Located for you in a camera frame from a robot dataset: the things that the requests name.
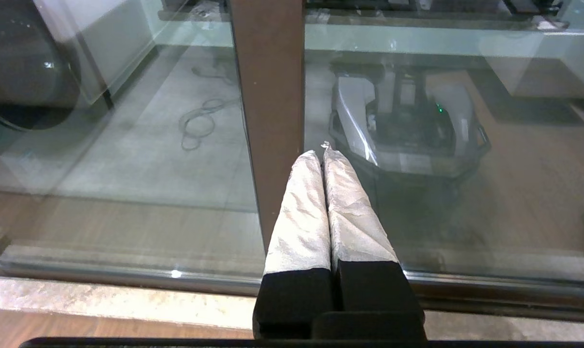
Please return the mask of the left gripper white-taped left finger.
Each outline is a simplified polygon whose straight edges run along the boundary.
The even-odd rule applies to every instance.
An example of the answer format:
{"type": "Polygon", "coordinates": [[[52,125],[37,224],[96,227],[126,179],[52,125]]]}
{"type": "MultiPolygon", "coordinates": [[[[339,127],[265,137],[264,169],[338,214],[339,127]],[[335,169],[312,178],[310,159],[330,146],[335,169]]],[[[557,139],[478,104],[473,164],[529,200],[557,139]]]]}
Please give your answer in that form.
{"type": "Polygon", "coordinates": [[[311,337],[333,311],[331,238],[320,159],[301,154],[275,222],[253,311],[254,337],[311,337]]]}

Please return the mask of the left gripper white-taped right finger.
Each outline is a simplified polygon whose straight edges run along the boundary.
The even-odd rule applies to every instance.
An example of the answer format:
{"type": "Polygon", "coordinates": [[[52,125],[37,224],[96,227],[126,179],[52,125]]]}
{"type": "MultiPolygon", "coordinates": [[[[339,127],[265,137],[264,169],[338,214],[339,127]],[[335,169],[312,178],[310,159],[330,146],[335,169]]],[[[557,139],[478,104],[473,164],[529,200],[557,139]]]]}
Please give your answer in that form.
{"type": "Polygon", "coordinates": [[[424,315],[350,161],[327,146],[323,169],[341,308],[424,315]]]}

